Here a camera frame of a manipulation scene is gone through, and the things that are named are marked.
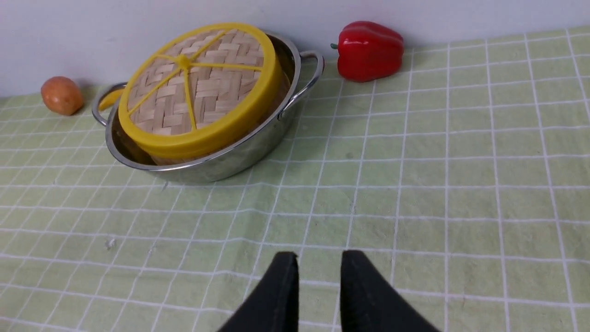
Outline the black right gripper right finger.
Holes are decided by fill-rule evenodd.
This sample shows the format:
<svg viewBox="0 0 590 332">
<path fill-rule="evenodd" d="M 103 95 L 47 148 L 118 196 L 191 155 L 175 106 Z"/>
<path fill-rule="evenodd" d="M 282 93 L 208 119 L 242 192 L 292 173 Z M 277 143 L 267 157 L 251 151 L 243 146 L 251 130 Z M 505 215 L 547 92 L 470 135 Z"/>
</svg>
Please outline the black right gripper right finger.
<svg viewBox="0 0 590 332">
<path fill-rule="evenodd" d="M 360 250 L 342 253 L 340 313 L 343 332 L 438 331 Z"/>
</svg>

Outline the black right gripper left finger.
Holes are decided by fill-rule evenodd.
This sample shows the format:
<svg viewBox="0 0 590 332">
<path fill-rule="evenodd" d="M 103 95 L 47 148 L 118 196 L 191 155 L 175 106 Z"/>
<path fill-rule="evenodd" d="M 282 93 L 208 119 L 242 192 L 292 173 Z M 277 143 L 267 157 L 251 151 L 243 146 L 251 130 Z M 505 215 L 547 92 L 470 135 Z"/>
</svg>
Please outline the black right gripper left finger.
<svg viewBox="0 0 590 332">
<path fill-rule="evenodd" d="M 294 252 L 274 255 L 253 292 L 219 332 L 296 332 L 299 323 L 299 269 Z"/>
</svg>

